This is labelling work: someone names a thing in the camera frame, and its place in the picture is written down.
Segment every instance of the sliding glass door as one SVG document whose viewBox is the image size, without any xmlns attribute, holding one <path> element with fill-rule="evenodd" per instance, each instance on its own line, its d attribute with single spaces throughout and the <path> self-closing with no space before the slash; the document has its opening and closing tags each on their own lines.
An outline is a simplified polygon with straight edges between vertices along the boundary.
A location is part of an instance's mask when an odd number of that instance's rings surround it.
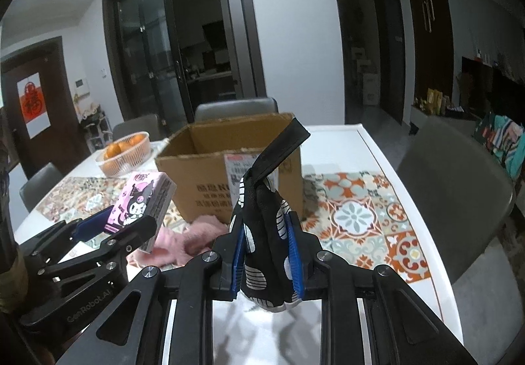
<svg viewBox="0 0 525 365">
<path fill-rule="evenodd" d="M 188 121 L 183 97 L 188 102 L 189 97 L 173 58 L 178 52 L 172 53 L 164 0 L 116 4 L 124 90 L 132 113 L 136 117 L 156 113 L 167 130 L 175 132 Z"/>
</svg>

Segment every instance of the dining table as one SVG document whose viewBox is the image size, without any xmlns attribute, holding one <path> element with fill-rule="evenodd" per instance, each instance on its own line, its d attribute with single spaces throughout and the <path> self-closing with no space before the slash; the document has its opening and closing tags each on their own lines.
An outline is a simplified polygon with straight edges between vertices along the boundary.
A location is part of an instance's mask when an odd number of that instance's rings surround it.
<svg viewBox="0 0 525 365">
<path fill-rule="evenodd" d="M 306 126 L 301 145 L 303 230 L 314 233 L 324 249 L 364 268 L 390 265 L 463 343 L 461 323 L 447 272 L 409 192 L 362 125 Z M 155 156 L 168 139 L 152 142 L 151 155 L 138 169 L 156 171 Z M 89 156 L 54 187 L 15 231 L 18 243 L 57 221 L 86 218 L 111 205 L 125 176 L 107 179 Z M 164 224 L 182 231 L 184 221 L 172 203 Z M 76 254 L 97 247 L 81 245 Z M 129 278 L 140 269 L 128 266 Z M 171 326 L 177 301 L 169 309 L 163 361 L 168 363 Z M 360 309 L 366 363 L 372 363 L 364 307 Z M 233 302 L 213 302 L 215 363 L 275 365 L 318 364 L 321 300 L 304 301 L 279 313 L 266 311 L 242 292 Z"/>
</svg>

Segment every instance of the black polka dot bag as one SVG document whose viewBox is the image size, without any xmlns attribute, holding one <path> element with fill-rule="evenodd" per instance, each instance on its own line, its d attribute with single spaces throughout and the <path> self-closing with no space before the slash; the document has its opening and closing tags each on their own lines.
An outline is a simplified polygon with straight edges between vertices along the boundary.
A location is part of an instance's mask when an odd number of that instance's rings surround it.
<svg viewBox="0 0 525 365">
<path fill-rule="evenodd" d="M 245 243 L 241 290 L 250 300 L 273 312 L 301 301 L 302 276 L 294 253 L 290 206 L 268 176 L 309 136 L 294 118 L 242 177 L 239 201 L 232 213 L 230 232 L 237 232 L 238 225 L 242 225 Z"/>
</svg>

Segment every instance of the pink fluffy cloth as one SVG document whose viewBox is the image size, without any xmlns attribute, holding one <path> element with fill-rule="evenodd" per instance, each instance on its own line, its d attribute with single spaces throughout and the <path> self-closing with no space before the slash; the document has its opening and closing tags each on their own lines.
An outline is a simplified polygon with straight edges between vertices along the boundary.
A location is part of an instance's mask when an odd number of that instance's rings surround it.
<svg viewBox="0 0 525 365">
<path fill-rule="evenodd" d="M 128 255 L 128 263 L 139 267 L 184 266 L 193 257 L 209 251 L 211 243 L 226 233 L 228 226 L 214 215 L 197 217 L 182 233 L 161 226 L 151 254 L 136 249 Z"/>
</svg>

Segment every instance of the gray dining chair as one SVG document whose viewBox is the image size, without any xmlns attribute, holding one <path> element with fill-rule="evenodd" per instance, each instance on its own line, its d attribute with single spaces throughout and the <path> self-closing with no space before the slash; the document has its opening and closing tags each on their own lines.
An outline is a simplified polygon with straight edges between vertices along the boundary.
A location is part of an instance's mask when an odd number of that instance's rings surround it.
<svg viewBox="0 0 525 365">
<path fill-rule="evenodd" d="M 33 175 L 20 189 L 20 197 L 28 212 L 31 212 L 63 178 L 64 176 L 51 162 Z"/>
<path fill-rule="evenodd" d="M 510 177 L 438 117 L 419 130 L 397 173 L 445 265 L 465 347 L 479 365 L 498 363 L 523 325 L 518 285 L 495 237 L 515 202 Z"/>
<path fill-rule="evenodd" d="M 199 104 L 195 110 L 195 122 L 278 112 L 277 102 L 271 97 L 230 99 Z"/>
<path fill-rule="evenodd" d="M 162 140 L 166 137 L 162 133 L 158 116 L 156 114 L 149 114 L 115 125 L 113 128 L 113 139 L 118 140 L 126 135 L 139 131 L 148 132 L 151 141 Z"/>
</svg>

